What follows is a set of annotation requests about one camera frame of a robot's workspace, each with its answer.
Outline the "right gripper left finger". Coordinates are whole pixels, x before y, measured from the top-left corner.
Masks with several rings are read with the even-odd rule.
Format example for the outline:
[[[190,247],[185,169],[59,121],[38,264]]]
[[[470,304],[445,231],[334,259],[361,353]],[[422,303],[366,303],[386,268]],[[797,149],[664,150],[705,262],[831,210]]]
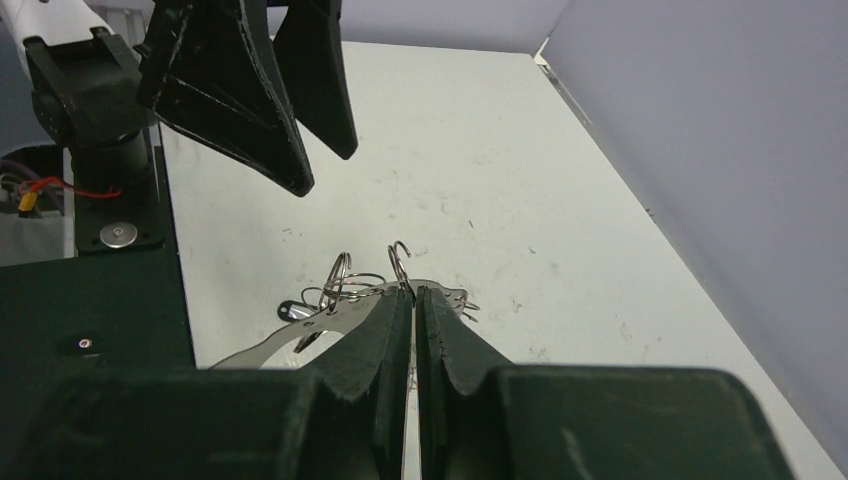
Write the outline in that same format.
[[[118,372],[48,399],[6,479],[398,479],[412,298],[363,299],[364,320],[297,370]]]

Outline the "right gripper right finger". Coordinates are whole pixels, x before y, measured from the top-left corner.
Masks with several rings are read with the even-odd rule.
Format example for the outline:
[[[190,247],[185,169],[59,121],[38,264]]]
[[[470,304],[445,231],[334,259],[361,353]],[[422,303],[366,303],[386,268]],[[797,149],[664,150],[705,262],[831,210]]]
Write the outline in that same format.
[[[789,479],[757,400],[702,368],[518,365],[416,302],[426,479]]]

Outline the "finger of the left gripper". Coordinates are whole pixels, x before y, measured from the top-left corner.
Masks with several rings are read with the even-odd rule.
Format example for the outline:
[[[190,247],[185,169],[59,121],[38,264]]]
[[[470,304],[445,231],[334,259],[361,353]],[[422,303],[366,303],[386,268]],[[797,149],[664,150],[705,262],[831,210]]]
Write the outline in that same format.
[[[138,102],[172,130],[295,196],[314,185],[263,1],[157,1]]]
[[[358,148],[341,42],[342,3],[275,1],[287,12],[273,47],[296,118],[342,159]]]

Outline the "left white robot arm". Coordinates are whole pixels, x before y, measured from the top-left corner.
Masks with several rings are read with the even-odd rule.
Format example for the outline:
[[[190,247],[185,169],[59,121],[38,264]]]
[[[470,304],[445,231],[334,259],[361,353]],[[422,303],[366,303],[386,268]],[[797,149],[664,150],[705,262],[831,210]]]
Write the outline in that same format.
[[[161,122],[301,197],[314,184],[302,129],[343,159],[358,147],[341,5],[289,1],[276,33],[268,7],[158,1],[136,46],[82,1],[5,1],[1,18],[57,144],[113,147]]]

